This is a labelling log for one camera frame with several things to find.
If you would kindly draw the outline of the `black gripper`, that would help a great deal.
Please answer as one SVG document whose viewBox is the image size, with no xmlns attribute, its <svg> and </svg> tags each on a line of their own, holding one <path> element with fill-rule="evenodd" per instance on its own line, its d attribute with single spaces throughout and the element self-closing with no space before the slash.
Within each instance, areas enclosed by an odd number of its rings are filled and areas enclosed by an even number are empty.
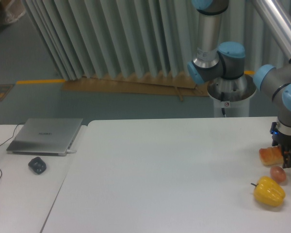
<svg viewBox="0 0 291 233">
<path fill-rule="evenodd" d="M 291 168 L 291 127 L 281 122 L 273 122 L 270 128 L 272 135 L 272 146 L 281 146 L 283 153 L 282 168 Z"/>
</svg>

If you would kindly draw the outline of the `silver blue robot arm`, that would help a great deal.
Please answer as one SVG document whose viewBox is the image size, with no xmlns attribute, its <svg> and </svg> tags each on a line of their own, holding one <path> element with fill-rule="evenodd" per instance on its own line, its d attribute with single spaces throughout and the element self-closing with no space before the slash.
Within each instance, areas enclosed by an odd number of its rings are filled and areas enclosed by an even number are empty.
<svg viewBox="0 0 291 233">
<path fill-rule="evenodd" d="M 245 52 L 236 42 L 218 43 L 222 13 L 228 9 L 227 0 L 194 0 L 200 14 L 197 53 L 187 63 L 196 84 L 214 81 L 211 96 L 219 101 L 233 101 L 249 97 L 251 86 L 268 96 L 278 107 L 277 120 L 272 123 L 272 145 L 279 146 L 283 168 L 291 168 L 291 17 L 277 0 L 252 1 L 258 14 L 269 27 L 277 44 L 288 58 L 282 68 L 263 65 L 252 81 L 244 75 Z"/>
</svg>

